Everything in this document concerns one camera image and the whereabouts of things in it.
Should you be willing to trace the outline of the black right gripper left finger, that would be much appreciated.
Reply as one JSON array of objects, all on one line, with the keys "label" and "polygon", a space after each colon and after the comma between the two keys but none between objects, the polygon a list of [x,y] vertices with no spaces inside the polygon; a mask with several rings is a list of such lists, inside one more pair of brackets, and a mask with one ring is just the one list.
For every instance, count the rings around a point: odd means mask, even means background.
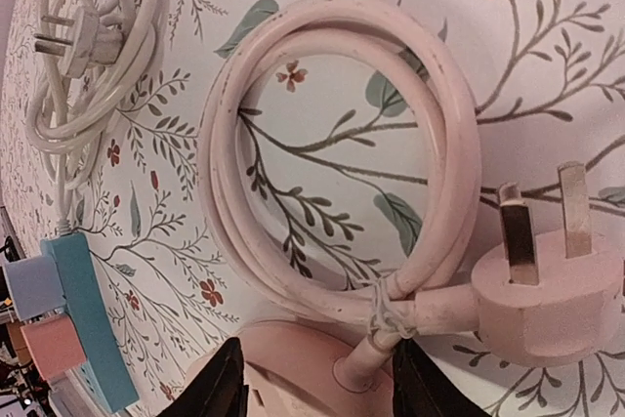
[{"label": "black right gripper left finger", "polygon": [[243,371],[240,340],[229,338],[158,417],[245,417],[249,386]]}]

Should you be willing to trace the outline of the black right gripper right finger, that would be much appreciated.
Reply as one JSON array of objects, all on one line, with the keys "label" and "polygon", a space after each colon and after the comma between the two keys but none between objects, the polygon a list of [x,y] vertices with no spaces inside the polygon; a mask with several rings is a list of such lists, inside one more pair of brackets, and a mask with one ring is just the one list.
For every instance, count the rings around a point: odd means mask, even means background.
[{"label": "black right gripper right finger", "polygon": [[447,378],[413,339],[402,339],[393,356],[395,417],[487,417]]}]

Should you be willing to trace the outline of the pink round power socket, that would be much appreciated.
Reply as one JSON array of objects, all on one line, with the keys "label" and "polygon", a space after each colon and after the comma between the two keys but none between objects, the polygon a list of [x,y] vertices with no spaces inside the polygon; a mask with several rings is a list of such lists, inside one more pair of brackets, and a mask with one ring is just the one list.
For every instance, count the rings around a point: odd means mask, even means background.
[{"label": "pink round power socket", "polygon": [[[249,324],[240,340],[246,416],[390,416],[390,348],[330,327],[287,320]],[[189,368],[186,387],[220,347]]]}]

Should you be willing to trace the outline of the teal power strip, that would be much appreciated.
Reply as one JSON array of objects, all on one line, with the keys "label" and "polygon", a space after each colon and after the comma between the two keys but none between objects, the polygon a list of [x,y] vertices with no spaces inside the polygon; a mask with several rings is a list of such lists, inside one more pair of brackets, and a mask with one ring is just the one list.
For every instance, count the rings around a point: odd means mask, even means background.
[{"label": "teal power strip", "polygon": [[75,232],[44,239],[40,247],[56,262],[65,309],[86,356],[78,368],[83,384],[107,412],[126,409],[139,396],[108,320],[86,236]]}]

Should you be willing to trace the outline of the pink USB charger plug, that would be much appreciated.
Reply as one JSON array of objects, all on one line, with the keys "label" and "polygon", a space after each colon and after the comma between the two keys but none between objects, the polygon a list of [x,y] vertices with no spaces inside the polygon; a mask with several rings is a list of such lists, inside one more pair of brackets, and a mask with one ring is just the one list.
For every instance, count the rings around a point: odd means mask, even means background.
[{"label": "pink USB charger plug", "polygon": [[35,367],[46,381],[87,362],[77,331],[66,313],[27,323],[21,327],[21,334]]}]

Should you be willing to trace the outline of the blue USB charger plug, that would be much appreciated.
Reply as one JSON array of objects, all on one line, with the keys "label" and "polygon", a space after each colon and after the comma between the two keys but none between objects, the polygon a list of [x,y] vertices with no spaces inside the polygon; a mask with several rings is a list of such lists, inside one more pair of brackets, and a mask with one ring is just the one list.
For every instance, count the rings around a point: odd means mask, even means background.
[{"label": "blue USB charger plug", "polygon": [[5,263],[3,272],[19,320],[28,321],[65,305],[53,258],[37,256]]}]

